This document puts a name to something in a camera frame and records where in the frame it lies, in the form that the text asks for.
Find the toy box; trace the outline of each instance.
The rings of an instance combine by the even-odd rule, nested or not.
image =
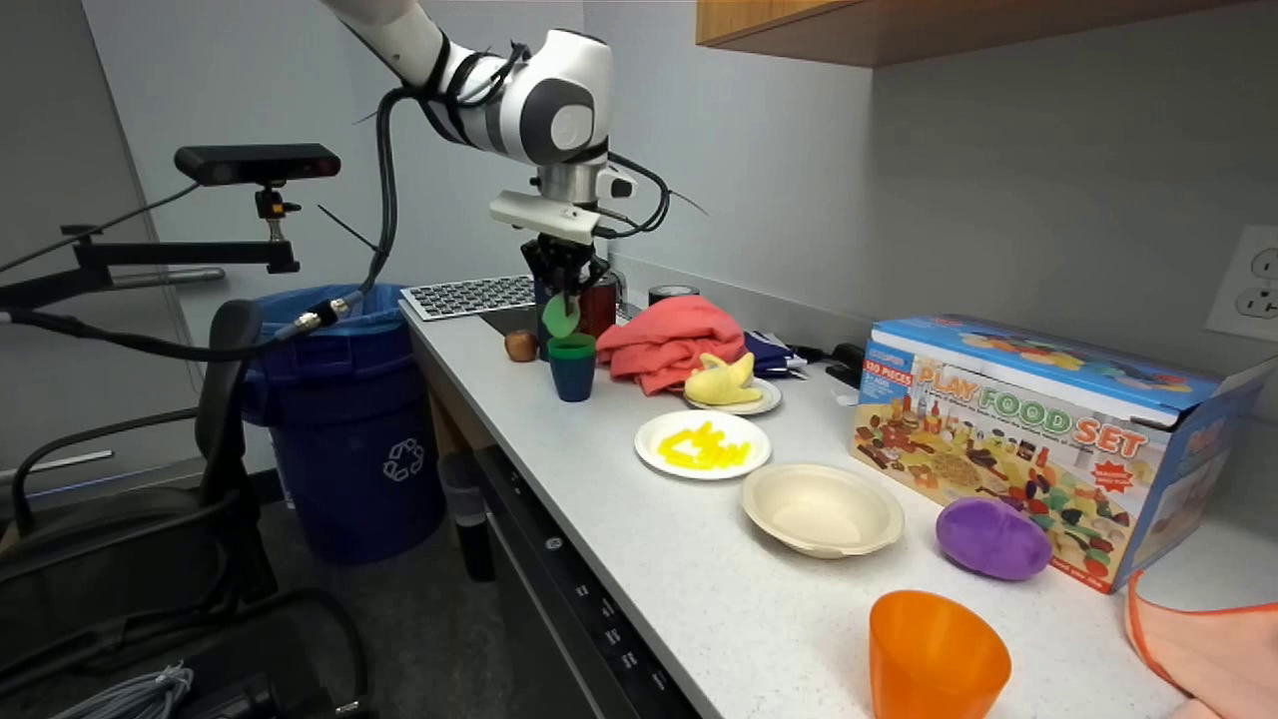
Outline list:
[[[1060,570],[1113,591],[1200,526],[1265,373],[1210,378],[977,318],[884,318],[849,450],[940,505],[1018,506]]]

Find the countertop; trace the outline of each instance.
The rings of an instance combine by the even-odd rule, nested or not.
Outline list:
[[[559,402],[553,366],[507,363],[483,318],[417,331],[703,714],[871,714],[867,612],[897,588],[952,595],[1005,638],[1014,670],[995,719],[1181,702],[1126,647],[1113,595],[1060,570],[989,582],[952,567],[936,550],[940,506],[845,450],[849,391],[828,373],[783,378],[783,406],[758,426],[770,459],[871,470],[904,505],[904,544],[839,563],[764,540],[738,483],[670,481],[631,450],[638,423],[683,406],[676,395],[599,373],[586,402]]]

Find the purple toy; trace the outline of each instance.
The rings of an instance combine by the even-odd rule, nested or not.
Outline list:
[[[936,518],[944,554],[976,576],[1021,582],[1050,560],[1048,534],[997,501],[953,501]]]

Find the wooden cabinet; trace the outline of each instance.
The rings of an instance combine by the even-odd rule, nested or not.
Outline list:
[[[904,65],[1242,0],[699,0],[707,48]]]

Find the blue recycling bin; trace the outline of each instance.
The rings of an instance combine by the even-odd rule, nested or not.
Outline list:
[[[264,294],[264,341],[350,284]],[[309,548],[361,567],[429,540],[443,518],[425,377],[399,286],[381,284],[336,329],[242,373],[242,415],[272,426],[274,467]]]

